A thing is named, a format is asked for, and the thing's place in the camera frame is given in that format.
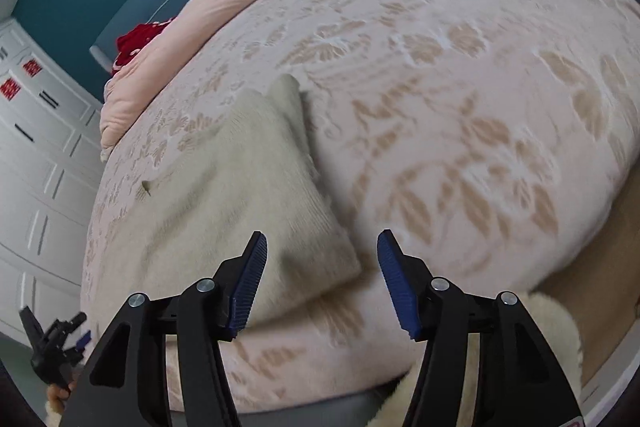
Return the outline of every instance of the red cloth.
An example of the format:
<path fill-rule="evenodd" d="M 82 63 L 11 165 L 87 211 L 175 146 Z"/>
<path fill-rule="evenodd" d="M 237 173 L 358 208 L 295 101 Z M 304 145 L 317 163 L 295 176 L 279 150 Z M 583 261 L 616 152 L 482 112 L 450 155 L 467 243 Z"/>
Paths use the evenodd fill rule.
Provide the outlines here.
<path fill-rule="evenodd" d="M 164 22 L 139 24 L 126 35 L 118 37 L 118 40 L 116 40 L 118 56 L 111 67 L 111 76 L 118 73 L 123 66 L 129 64 L 133 60 L 133 57 L 162 33 L 162 30 L 164 30 L 172 20 L 174 20 L 174 17 Z"/>

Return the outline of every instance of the white wardrobe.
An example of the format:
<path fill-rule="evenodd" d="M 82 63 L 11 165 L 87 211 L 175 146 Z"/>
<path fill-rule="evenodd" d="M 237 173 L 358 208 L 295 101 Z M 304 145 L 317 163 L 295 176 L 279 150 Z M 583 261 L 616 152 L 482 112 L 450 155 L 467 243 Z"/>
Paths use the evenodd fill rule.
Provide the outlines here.
<path fill-rule="evenodd" d="M 79 311 L 100 108 L 15 20 L 0 23 L 0 331 L 24 344 L 24 306 L 44 328 Z"/>

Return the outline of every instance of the metal screw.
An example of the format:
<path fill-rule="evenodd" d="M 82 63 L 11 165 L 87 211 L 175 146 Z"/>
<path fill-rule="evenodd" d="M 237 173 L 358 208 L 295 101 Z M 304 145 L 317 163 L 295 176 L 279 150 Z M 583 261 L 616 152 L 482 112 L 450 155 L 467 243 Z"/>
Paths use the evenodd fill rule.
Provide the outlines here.
<path fill-rule="evenodd" d="M 516 295 L 511 292 L 502 293 L 502 295 L 500 295 L 500 300 L 508 306 L 513 306 L 516 302 L 518 302 L 518 298 L 516 297 Z"/>
<path fill-rule="evenodd" d="M 129 297 L 129 306 L 132 308 L 137 308 L 145 301 L 145 296 L 142 293 L 134 293 Z"/>
<path fill-rule="evenodd" d="M 202 279 L 196 284 L 196 289 L 202 293 L 210 292 L 215 287 L 216 283 L 213 282 L 213 279 Z"/>
<path fill-rule="evenodd" d="M 444 292 L 444 290 L 449 289 L 449 281 L 442 277 L 436 277 L 431 281 L 431 287 L 439 292 Z"/>

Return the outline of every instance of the cream fleece fabric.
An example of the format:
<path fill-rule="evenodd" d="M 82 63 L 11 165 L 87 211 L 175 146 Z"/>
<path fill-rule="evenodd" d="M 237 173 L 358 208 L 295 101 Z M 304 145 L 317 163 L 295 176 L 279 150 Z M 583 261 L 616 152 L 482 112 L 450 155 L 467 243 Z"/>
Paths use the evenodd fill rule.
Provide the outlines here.
<path fill-rule="evenodd" d="M 254 230 L 268 260 L 250 325 L 278 317 L 361 272 L 346 232 L 315 181 L 299 85 L 241 92 L 220 124 L 190 142 L 159 178 L 142 182 L 100 266 L 94 333 L 127 296 L 179 295 L 240 255 Z"/>
<path fill-rule="evenodd" d="M 571 315 L 553 299 L 540 294 L 521 295 L 522 303 L 535 320 L 553 350 L 564 374 L 574 391 L 580 396 L 582 379 L 582 348 L 580 334 Z M 462 388 L 462 403 L 456 427 L 468 427 L 474 417 L 476 390 L 478 389 L 479 335 L 469 335 L 466 352 L 465 383 Z M 380 411 L 367 427 L 401 427 L 404 415 L 414 395 L 415 384 L 420 374 L 422 357 L 402 379 L 396 391 L 383 403 Z"/>

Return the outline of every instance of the bed sheet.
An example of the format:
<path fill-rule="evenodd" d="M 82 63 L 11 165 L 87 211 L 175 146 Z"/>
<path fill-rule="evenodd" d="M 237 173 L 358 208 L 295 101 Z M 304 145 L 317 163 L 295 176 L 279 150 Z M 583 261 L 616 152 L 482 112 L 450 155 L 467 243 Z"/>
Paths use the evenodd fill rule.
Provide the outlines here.
<path fill-rule="evenodd" d="M 305 91 L 323 189 L 366 267 L 355 283 L 222 346 L 241 412 L 352 393 L 407 370 L 376 236 L 464 291 L 528 290 L 574 259 L 637 155 L 634 0 L 258 0 L 224 26 L 114 149 L 88 234 L 82 309 L 141 181 L 238 92 Z M 180 409 L 175 349 L 170 401 Z"/>

